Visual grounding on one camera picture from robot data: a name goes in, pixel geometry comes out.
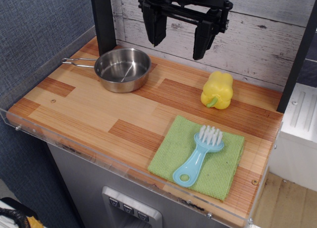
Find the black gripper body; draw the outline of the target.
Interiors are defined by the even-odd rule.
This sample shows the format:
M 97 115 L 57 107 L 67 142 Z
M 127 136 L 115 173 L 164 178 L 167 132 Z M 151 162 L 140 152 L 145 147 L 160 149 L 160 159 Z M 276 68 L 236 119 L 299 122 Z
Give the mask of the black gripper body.
M 229 0 L 138 0 L 144 16 L 144 3 L 162 8 L 167 18 L 198 25 L 203 20 L 213 22 L 224 33 L 228 27 L 228 14 L 233 8 Z

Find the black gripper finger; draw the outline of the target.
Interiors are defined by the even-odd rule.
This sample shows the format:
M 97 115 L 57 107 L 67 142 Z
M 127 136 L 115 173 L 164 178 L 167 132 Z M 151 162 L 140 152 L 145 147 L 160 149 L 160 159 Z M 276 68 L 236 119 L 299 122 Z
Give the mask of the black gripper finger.
M 213 22 L 199 22 L 195 29 L 193 59 L 200 60 L 205 52 L 210 49 L 215 36 L 219 33 L 219 27 Z
M 167 16 L 159 6 L 144 3 L 144 24 L 148 39 L 153 46 L 158 46 L 166 37 Z

